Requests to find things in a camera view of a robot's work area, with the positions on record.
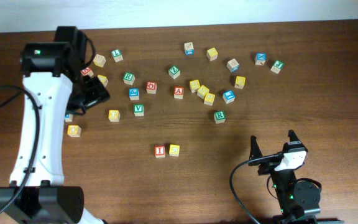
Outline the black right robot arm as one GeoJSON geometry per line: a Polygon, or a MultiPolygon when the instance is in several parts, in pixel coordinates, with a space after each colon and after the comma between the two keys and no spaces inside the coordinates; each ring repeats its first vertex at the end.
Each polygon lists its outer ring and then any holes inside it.
{"type": "Polygon", "coordinates": [[[293,130],[289,130],[288,137],[280,152],[263,156],[257,138],[251,136],[250,164],[258,167],[259,175],[269,175],[273,182],[282,210],[281,215],[274,217],[275,223],[318,223],[322,186],[313,179],[296,177],[295,171],[305,164],[308,150],[293,130]]]}

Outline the red I letter block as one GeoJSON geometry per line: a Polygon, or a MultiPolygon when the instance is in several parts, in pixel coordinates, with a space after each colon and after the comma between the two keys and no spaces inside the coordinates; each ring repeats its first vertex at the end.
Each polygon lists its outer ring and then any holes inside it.
{"type": "Polygon", "coordinates": [[[155,146],[155,157],[163,158],[166,156],[165,146],[155,146]]]}

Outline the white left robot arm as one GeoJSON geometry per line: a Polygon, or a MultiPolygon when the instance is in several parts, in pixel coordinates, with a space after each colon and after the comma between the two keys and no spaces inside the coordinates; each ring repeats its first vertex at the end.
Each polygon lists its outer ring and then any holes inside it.
{"type": "Polygon", "coordinates": [[[21,54],[24,97],[21,141],[7,187],[0,187],[0,213],[17,223],[99,223],[85,209],[82,188],[66,186],[62,141],[66,115],[84,115],[109,99],[90,65],[91,40],[73,26],[60,26],[51,42],[29,43],[21,54]]]}

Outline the yellow C letter block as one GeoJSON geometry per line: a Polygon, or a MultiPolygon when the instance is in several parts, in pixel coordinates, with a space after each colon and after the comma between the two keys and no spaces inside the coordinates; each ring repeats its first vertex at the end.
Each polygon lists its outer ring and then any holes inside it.
{"type": "Polygon", "coordinates": [[[171,144],[169,147],[169,156],[178,157],[180,155],[180,146],[171,144]]]}

